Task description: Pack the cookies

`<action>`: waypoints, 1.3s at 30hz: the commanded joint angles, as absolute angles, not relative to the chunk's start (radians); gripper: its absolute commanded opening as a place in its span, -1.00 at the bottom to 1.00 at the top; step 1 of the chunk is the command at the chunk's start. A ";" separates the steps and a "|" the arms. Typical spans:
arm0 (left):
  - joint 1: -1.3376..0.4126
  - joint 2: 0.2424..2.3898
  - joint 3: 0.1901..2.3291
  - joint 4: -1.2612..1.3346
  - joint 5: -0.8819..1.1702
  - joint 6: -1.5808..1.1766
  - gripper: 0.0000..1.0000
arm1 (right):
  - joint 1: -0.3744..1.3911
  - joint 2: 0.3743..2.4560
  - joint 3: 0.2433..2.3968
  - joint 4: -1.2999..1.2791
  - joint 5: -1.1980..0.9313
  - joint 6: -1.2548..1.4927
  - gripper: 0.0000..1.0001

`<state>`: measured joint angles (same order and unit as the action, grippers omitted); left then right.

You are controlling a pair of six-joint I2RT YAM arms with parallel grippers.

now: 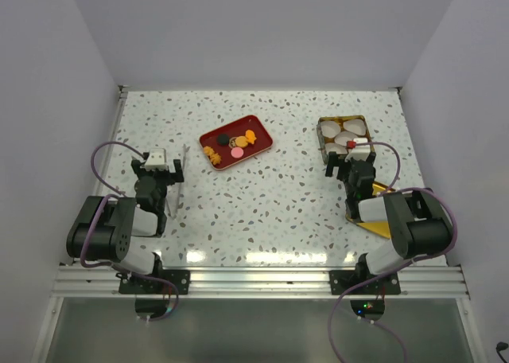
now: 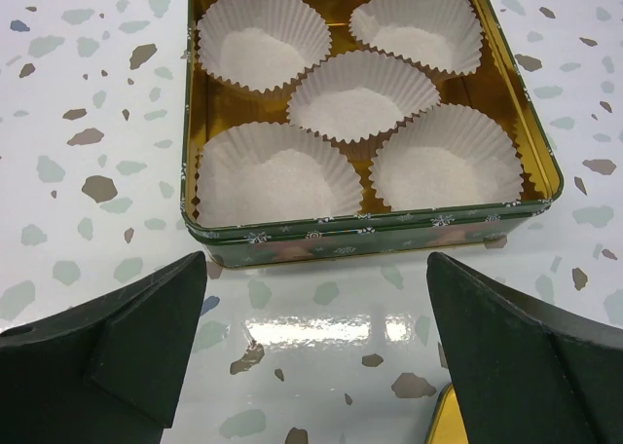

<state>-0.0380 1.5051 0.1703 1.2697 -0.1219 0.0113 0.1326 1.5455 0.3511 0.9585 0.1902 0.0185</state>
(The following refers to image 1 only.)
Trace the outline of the gold cookie tin box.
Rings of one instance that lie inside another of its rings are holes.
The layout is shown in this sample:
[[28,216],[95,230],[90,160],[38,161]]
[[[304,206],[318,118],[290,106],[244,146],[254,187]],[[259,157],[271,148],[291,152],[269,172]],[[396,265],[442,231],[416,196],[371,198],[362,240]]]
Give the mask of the gold cookie tin box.
[[320,117],[317,122],[317,138],[320,145],[320,152],[323,163],[328,163],[331,152],[336,153],[339,158],[353,158],[374,163],[376,158],[373,146],[362,146],[361,150],[348,148],[349,142],[372,142],[367,121],[363,115],[343,115]]

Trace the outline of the metal serving tongs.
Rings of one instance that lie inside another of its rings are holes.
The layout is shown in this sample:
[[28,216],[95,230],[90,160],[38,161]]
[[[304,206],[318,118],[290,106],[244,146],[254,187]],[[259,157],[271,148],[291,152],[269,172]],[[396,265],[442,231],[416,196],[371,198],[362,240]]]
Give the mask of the metal serving tongs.
[[[182,171],[185,171],[186,161],[188,158],[188,147],[186,144],[183,145],[183,150],[181,152],[181,167]],[[181,183],[176,183],[175,185],[171,185],[168,188],[168,194],[166,197],[166,211],[169,219],[176,219],[177,212],[180,205],[181,194],[183,190],[183,185]]]

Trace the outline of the black round cookie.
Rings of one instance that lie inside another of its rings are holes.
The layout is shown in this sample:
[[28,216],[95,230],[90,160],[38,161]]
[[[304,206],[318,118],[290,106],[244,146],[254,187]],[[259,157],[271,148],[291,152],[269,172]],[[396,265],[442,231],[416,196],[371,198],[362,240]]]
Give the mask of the black round cookie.
[[226,134],[220,134],[216,138],[216,142],[220,146],[227,146],[229,144],[230,138]]

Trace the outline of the pink round cookie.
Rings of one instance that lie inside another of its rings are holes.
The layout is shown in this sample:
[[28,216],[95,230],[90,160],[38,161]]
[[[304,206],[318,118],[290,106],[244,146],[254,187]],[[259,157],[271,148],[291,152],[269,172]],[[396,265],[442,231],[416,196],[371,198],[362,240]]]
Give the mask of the pink round cookie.
[[231,149],[231,156],[235,159],[240,159],[244,155],[244,150],[242,147],[234,147]]

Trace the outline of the round tan biscuit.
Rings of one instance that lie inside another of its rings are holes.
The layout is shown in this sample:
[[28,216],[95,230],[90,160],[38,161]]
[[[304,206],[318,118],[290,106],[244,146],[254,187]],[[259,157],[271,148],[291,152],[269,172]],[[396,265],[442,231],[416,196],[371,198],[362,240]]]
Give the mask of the round tan biscuit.
[[238,147],[242,147],[242,148],[245,148],[249,145],[249,143],[247,142],[245,136],[238,136],[235,138],[235,143],[236,143],[236,146]]

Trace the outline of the orange fish cookie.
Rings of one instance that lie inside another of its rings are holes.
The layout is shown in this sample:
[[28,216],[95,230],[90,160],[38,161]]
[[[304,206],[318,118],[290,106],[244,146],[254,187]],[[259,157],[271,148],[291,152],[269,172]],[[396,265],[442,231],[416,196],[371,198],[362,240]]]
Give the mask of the orange fish cookie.
[[247,142],[251,145],[254,145],[255,141],[257,140],[256,135],[252,130],[246,130],[245,138],[246,138]]

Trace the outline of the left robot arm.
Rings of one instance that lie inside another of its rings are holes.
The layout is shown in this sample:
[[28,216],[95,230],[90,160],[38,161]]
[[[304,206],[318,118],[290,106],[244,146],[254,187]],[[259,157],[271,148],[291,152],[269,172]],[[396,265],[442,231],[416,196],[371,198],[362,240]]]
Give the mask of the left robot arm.
[[66,252],[85,268],[112,267],[121,279],[153,294],[166,283],[161,259],[155,252],[136,252],[130,244],[135,237],[163,236],[169,187],[184,181],[183,168],[179,159],[171,171],[151,157],[134,159],[131,167],[137,177],[134,196],[87,197],[68,233]]

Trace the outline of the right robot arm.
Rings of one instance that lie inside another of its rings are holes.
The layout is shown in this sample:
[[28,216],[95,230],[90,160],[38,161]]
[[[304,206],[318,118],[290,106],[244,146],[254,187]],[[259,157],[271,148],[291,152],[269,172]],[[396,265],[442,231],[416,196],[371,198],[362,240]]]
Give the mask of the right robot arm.
[[414,261],[447,253],[457,240],[453,215],[430,189],[389,187],[375,192],[373,158],[355,160],[328,154],[325,171],[344,184],[347,194],[346,217],[357,225],[384,223],[389,240],[374,251],[362,254],[352,273],[331,271],[332,292],[373,293],[390,283],[396,285],[397,272]]

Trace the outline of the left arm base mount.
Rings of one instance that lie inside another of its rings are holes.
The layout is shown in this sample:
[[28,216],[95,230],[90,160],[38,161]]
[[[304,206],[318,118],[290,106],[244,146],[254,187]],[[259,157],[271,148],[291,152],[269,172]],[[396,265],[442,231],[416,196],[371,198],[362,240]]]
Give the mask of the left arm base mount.
[[181,269],[164,269],[157,277],[164,280],[163,283],[122,272],[117,272],[115,277],[120,279],[119,294],[122,295],[167,295],[169,291],[172,294],[178,291],[180,295],[187,295],[191,282],[191,272]]

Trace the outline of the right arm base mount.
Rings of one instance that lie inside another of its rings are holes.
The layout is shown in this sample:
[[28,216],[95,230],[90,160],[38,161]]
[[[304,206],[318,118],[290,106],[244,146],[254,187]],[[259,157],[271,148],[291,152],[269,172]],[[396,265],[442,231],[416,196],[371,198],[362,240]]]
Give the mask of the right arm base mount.
[[331,270],[328,272],[329,286],[333,295],[400,295],[402,293],[397,273],[386,277],[368,274],[361,277],[353,270]]

